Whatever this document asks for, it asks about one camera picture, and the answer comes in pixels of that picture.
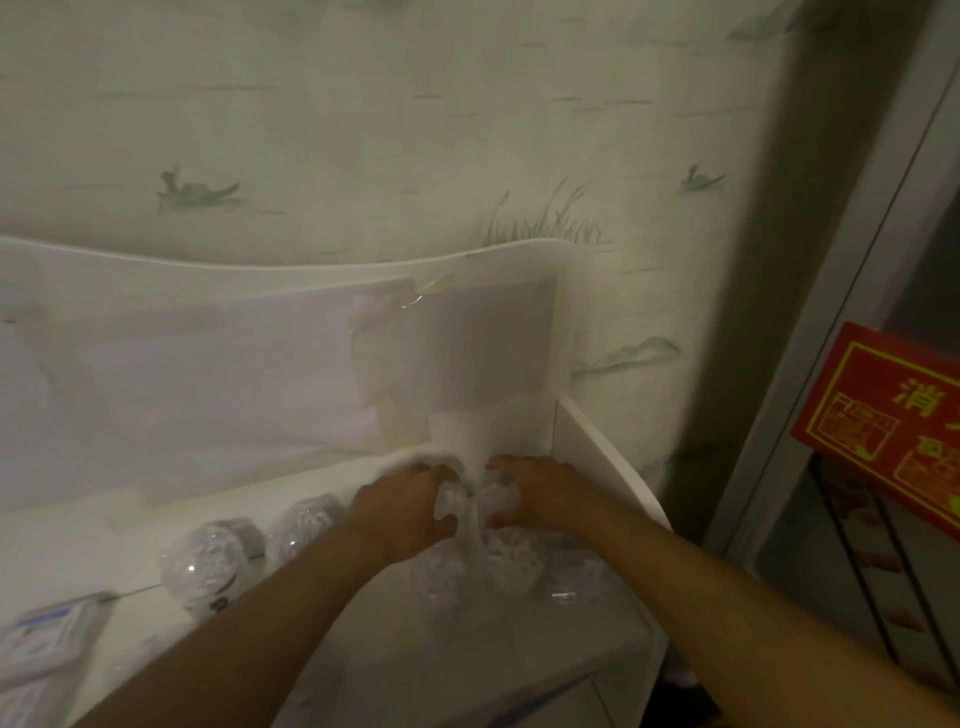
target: forearm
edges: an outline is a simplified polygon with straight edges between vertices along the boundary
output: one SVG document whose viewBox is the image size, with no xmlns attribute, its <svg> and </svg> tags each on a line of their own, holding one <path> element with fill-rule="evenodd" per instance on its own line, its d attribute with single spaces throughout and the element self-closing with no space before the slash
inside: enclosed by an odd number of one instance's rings
<svg viewBox="0 0 960 728">
<path fill-rule="evenodd" d="M 578 531 L 740 728 L 960 724 L 873 653 L 617 501 L 599 497 Z"/>
<path fill-rule="evenodd" d="M 334 526 L 95 707 L 93 726 L 269 726 L 310 655 L 385 554 Z"/>
</svg>

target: wall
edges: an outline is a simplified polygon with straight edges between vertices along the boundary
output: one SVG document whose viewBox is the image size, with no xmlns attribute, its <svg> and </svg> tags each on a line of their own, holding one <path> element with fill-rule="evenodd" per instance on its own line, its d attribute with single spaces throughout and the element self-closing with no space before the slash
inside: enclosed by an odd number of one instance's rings
<svg viewBox="0 0 960 728">
<path fill-rule="evenodd" d="M 229 263 L 586 246 L 573 395 L 705 525 L 902 0 L 5 0 L 0 230 Z"/>
</svg>

